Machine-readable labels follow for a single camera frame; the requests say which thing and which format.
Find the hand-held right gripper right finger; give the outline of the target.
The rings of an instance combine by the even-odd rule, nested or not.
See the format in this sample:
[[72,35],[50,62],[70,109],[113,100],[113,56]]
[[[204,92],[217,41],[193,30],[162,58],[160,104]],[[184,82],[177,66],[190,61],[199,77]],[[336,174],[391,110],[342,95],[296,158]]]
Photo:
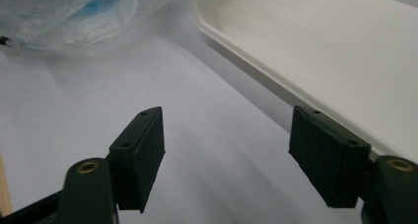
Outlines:
[[418,224],[418,164],[383,155],[308,107],[293,109],[289,153],[330,208],[353,208],[363,201],[363,224]]

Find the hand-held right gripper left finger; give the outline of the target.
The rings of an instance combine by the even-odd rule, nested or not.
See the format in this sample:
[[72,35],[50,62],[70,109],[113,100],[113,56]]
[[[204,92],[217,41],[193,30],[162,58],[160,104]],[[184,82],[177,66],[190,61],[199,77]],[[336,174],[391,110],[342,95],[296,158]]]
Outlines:
[[163,110],[139,112],[106,157],[68,170],[56,224],[119,224],[120,210],[144,211],[164,155]]

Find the white plastic tray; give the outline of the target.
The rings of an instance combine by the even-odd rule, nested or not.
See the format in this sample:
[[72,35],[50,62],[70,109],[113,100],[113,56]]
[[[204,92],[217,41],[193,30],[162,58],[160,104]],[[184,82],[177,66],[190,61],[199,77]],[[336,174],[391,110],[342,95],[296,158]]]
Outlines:
[[418,0],[192,0],[198,29],[300,101],[418,163]]

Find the clear plastic bag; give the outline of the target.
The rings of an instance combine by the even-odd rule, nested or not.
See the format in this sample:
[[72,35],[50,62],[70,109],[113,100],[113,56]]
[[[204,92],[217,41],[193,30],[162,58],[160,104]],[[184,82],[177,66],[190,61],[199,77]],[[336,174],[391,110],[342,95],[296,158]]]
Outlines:
[[127,32],[172,0],[0,0],[0,45],[63,51]]

